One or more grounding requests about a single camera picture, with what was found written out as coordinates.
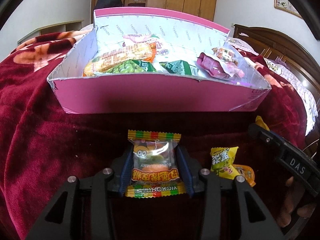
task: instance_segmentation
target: yellow candy wrapper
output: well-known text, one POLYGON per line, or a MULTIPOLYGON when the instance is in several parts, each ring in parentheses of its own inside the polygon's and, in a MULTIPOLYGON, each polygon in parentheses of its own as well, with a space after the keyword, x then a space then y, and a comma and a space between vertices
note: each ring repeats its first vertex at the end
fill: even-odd
POLYGON ((212 158, 211 171, 225 179, 234 179, 236 176, 240 175, 237 169, 232 166, 238 148, 239 147, 212 148, 210 152, 212 158))
POLYGON ((237 169, 237 171, 240 173, 240 175, 244 176, 247 182, 251 187, 256 185, 254 182, 254 171, 251 167, 246 165, 239 165, 239 164, 233 164, 233 166, 237 169))
POLYGON ((266 129, 267 131, 270 131, 269 127, 267 124, 262 120, 262 117, 260 115, 257 115, 256 117, 256 124, 258 126, 261 126, 262 128, 266 129))

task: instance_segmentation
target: orange candy wrapper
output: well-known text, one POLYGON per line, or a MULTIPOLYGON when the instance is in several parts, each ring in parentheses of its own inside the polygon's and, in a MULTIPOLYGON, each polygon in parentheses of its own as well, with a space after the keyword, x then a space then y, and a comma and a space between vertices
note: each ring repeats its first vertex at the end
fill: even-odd
POLYGON ((254 178, 255 178, 254 171, 251 167, 246 165, 239 165, 239 164, 233 164, 232 166, 236 168, 236 170, 240 173, 240 175, 245 177, 245 179, 247 180, 247 182, 251 187, 256 185, 256 183, 254 182, 254 178))
POLYGON ((133 169, 128 197, 160 197, 185 193, 176 166, 174 148, 180 134, 128 131, 133 143, 133 169))

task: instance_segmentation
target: wooden bed headboard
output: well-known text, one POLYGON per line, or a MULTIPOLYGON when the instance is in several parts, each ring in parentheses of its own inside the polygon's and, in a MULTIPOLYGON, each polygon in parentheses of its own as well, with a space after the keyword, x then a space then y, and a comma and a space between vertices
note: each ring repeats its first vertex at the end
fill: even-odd
MULTIPOLYGON (((264 58, 275 60, 279 57, 290 65, 290 71, 312 93, 316 100, 317 110, 320 110, 320 66, 315 59, 298 42, 288 35, 268 28, 246 27, 235 24, 234 38, 247 42, 257 53, 264 58)), ((316 125, 305 139, 306 146, 319 138, 319 117, 316 125)), ((312 156, 317 150, 313 144, 305 152, 312 156)))

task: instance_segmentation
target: open box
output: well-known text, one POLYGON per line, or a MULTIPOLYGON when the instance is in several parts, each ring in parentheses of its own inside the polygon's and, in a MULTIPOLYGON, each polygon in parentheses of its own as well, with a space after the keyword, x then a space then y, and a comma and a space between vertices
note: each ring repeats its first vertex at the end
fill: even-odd
POLYGON ((200 55, 222 46, 229 34, 211 21, 158 8, 99 9, 94 21, 95 28, 47 78, 66 113, 254 111, 271 89, 253 68, 250 75, 255 85, 165 73, 83 77, 87 63, 115 35, 159 33, 170 44, 200 55))

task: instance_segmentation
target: candy wrapper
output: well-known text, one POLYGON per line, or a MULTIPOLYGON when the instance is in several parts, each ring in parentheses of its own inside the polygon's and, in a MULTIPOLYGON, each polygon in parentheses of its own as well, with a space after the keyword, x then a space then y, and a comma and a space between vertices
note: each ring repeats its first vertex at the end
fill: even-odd
POLYGON ((240 81, 244 72, 232 61, 224 60, 227 55, 218 58, 216 55, 207 56, 203 52, 197 60, 197 64, 204 68, 210 76, 228 81, 240 81))
POLYGON ((235 53, 226 48, 214 48, 212 49, 215 56, 217 56, 218 59, 221 59, 223 61, 230 61, 233 62, 236 66, 238 65, 238 61, 234 58, 235 53))
POLYGON ((121 64, 110 68, 106 73, 95 72, 95 75, 105 74, 125 74, 125 73, 142 73, 142 72, 157 72, 153 65, 142 60, 126 60, 121 64))
POLYGON ((177 60, 174 62, 161 62, 160 65, 164 67, 170 74, 198 76, 198 69, 195 66, 189 65, 188 62, 183 60, 177 60))
POLYGON ((126 60, 143 60, 153 62, 156 56, 156 44, 139 43, 115 49, 91 60, 84 68, 84 76, 106 73, 110 68, 126 60))
POLYGON ((236 168, 232 166, 238 148, 212 148, 210 152, 212 158, 211 171, 225 179, 234 179, 240 175, 236 168))
POLYGON ((270 131, 269 127, 267 124, 262 120, 262 117, 260 115, 257 115, 256 117, 256 124, 258 126, 261 126, 262 128, 266 129, 267 131, 270 131))
POLYGON ((236 168, 236 170, 240 173, 240 175, 244 176, 247 182, 251 187, 256 185, 254 182, 254 171, 251 167, 246 166, 246 165, 239 165, 239 164, 233 164, 233 166, 236 168))
POLYGON ((159 197, 185 193, 176 166, 174 148, 180 134, 128 131, 133 143, 133 169, 128 197, 159 197))

